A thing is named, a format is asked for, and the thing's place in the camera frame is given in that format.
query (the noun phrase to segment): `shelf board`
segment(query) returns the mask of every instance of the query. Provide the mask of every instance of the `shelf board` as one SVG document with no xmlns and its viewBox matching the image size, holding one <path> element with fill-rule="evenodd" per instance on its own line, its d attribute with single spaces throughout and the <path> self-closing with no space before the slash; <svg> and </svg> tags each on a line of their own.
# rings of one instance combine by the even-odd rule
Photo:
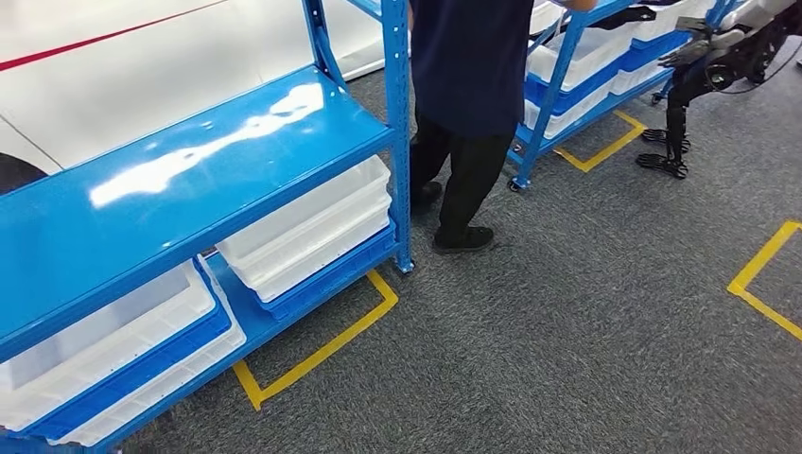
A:
<svg viewBox="0 0 802 454">
<path fill-rule="evenodd" d="M 0 197 L 0 362 L 391 140 L 309 66 Z"/>
<path fill-rule="evenodd" d="M 361 9 L 369 16 L 381 22 L 381 1 L 380 0 L 348 0 L 352 5 Z"/>
<path fill-rule="evenodd" d="M 587 128 L 590 124 L 598 120 L 600 117 L 613 112 L 618 106 L 621 104 L 632 100 L 636 96 L 642 95 L 644 92 L 648 91 L 650 88 L 654 87 L 655 85 L 668 80 L 671 77 L 671 69 L 667 69 L 656 76 L 652 77 L 644 81 L 643 83 L 639 84 L 637 87 L 633 88 L 632 90 L 628 91 L 623 95 L 608 95 L 607 98 L 602 101 L 598 106 L 593 108 L 592 111 L 583 115 L 582 118 L 575 121 L 571 126 L 560 132 L 558 135 L 551 139 L 546 139 L 544 137 L 543 143 L 540 145 L 540 149 L 537 152 L 537 156 L 540 156 L 543 153 L 547 153 L 563 142 L 565 142 L 569 137 L 576 134 L 577 132 Z M 532 130 L 527 128 L 525 125 L 519 124 L 517 132 L 515 136 L 524 144 L 530 143 L 532 140 Z"/>
<path fill-rule="evenodd" d="M 268 311 L 259 306 L 254 299 L 253 291 L 242 284 L 219 253 L 208 257 L 209 268 L 217 277 L 239 325 L 245 332 L 247 338 L 245 344 L 201 375 L 187 382 L 176 392 L 165 397 L 158 404 L 145 410 L 124 427 L 93 446 L 93 449 L 97 452 L 106 452 L 111 449 L 173 404 L 223 373 L 235 362 L 264 345 L 265 342 L 302 319 L 332 296 L 353 284 L 369 270 L 390 258 L 399 247 L 398 243 L 392 240 L 393 238 L 395 238 L 395 226 L 391 223 L 382 232 L 293 288 L 289 293 L 297 300 L 297 310 L 281 320 L 275 320 Z M 387 245 L 387 247 L 381 247 L 380 252 L 376 248 L 377 244 Z"/>
</svg>

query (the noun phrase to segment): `shoe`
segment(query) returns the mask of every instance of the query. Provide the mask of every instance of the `shoe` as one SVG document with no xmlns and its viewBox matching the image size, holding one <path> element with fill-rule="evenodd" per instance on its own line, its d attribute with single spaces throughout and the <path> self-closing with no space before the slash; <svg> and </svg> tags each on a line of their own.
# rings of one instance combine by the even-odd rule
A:
<svg viewBox="0 0 802 454">
<path fill-rule="evenodd" d="M 443 185 L 437 182 L 428 182 L 418 191 L 410 193 L 410 206 L 412 212 L 421 214 L 426 212 L 431 205 L 443 194 Z"/>
<path fill-rule="evenodd" d="M 459 237 L 445 237 L 438 230 L 432 248 L 435 253 L 477 253 L 493 244 L 493 230 L 487 227 L 468 227 Z"/>
</svg>

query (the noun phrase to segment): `yellow tape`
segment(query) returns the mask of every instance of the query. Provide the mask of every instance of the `yellow tape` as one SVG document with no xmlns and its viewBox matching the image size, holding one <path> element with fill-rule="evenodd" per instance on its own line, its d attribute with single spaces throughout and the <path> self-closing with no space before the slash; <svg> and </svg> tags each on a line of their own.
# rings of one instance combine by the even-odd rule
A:
<svg viewBox="0 0 802 454">
<path fill-rule="evenodd" d="M 566 158 L 566 161 L 570 162 L 575 167 L 579 168 L 582 172 L 589 172 L 593 167 L 598 166 L 601 164 L 605 159 L 609 158 L 613 154 L 617 153 L 622 148 L 626 147 L 630 142 L 637 139 L 640 134 L 642 134 L 646 130 L 646 126 L 644 126 L 639 121 L 635 120 L 630 115 L 627 115 L 621 111 L 614 111 L 618 118 L 626 121 L 632 126 L 632 129 L 624 134 L 620 139 L 613 142 L 609 146 L 605 147 L 595 155 L 593 155 L 587 161 L 581 161 L 577 159 L 576 156 L 572 155 L 568 150 L 562 147 L 557 147 L 554 149 L 554 152 L 559 154 L 560 156 Z"/>
<path fill-rule="evenodd" d="M 352 324 L 345 331 L 337 335 L 333 340 L 321 347 L 320 350 L 313 353 L 309 358 L 301 361 L 298 365 L 293 367 L 289 372 L 282 375 L 276 381 L 272 382 L 264 390 L 259 388 L 256 379 L 253 378 L 251 370 L 244 360 L 238 361 L 234 365 L 234 373 L 251 400 L 253 408 L 257 411 L 261 410 L 262 403 L 274 395 L 285 390 L 296 381 L 300 380 L 304 375 L 308 374 L 312 369 L 320 365 L 327 358 L 334 355 L 335 352 L 340 350 L 343 345 L 350 342 L 359 333 L 368 329 L 372 324 L 376 323 L 379 319 L 384 317 L 396 303 L 398 303 L 398 295 L 392 291 L 392 288 L 385 282 L 384 279 L 375 271 L 370 270 L 367 274 L 368 279 L 374 285 L 376 290 L 381 294 L 383 301 L 376 306 L 373 310 L 368 312 L 364 317 L 359 319 L 356 323 Z"/>
<path fill-rule="evenodd" d="M 791 321 L 777 313 L 775 310 L 768 307 L 757 296 L 750 293 L 746 288 L 749 283 L 760 273 L 767 263 L 774 257 L 783 245 L 793 236 L 797 230 L 802 230 L 802 222 L 795 220 L 786 221 L 782 227 L 777 231 L 769 241 L 763 245 L 760 251 L 752 257 L 752 260 L 743 267 L 743 270 L 735 276 L 735 279 L 727 286 L 727 290 L 741 297 L 751 307 L 756 309 L 761 314 L 765 315 L 783 329 L 794 335 L 797 339 L 802 341 L 802 328 L 793 324 Z"/>
</svg>

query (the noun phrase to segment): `blue plastic crate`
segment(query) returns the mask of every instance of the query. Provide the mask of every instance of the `blue plastic crate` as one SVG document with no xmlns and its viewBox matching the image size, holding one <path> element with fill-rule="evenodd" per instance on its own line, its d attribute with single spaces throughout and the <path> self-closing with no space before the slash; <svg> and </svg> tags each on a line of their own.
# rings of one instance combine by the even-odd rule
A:
<svg viewBox="0 0 802 454">
<path fill-rule="evenodd" d="M 331 294 L 339 290 L 342 285 L 342 276 L 350 276 L 355 272 L 367 272 L 375 267 L 377 262 L 384 260 L 396 246 L 395 224 L 390 221 L 390 225 L 381 232 L 366 239 L 352 251 L 309 276 L 275 300 L 263 303 L 255 291 L 252 291 L 253 299 L 276 320 L 284 319 L 303 310 L 308 302 L 320 301 L 320 295 Z"/>
<path fill-rule="evenodd" d="M 602 85 L 614 78 L 618 73 L 621 65 L 621 58 L 616 59 L 607 66 L 603 67 L 598 73 L 586 79 L 581 84 L 574 87 L 573 90 L 568 92 L 560 90 L 557 95 L 557 100 L 554 101 L 553 115 L 562 115 L 572 107 L 576 106 L 588 95 L 595 92 Z M 546 98 L 546 91 L 549 89 L 549 83 L 543 81 L 538 76 L 529 73 L 527 75 L 526 83 L 524 83 L 524 97 L 533 102 L 536 106 L 540 107 L 543 100 Z"/>
<path fill-rule="evenodd" d="M 690 39 L 686 31 L 673 31 L 651 41 L 632 40 L 632 47 L 621 57 L 620 69 L 631 73 L 659 59 Z"/>
<path fill-rule="evenodd" d="M 206 287 L 211 288 L 209 277 L 197 259 L 193 259 L 193 264 Z M 215 300 L 215 307 L 208 314 L 19 433 L 58 440 L 228 331 L 231 319 L 216 293 L 211 289 L 210 293 Z"/>
</svg>

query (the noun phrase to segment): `hand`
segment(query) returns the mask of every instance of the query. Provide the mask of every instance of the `hand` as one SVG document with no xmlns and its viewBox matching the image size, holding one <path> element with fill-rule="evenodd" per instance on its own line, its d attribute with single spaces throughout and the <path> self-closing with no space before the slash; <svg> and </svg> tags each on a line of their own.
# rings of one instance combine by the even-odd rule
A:
<svg viewBox="0 0 802 454">
<path fill-rule="evenodd" d="M 598 0 L 556 0 L 556 3 L 575 11 L 590 11 L 596 7 L 597 1 Z"/>
<path fill-rule="evenodd" d="M 708 40 L 693 41 L 671 52 L 669 55 L 660 57 L 660 66 L 676 68 L 677 66 L 692 64 L 707 55 L 711 49 L 712 45 Z"/>
</svg>

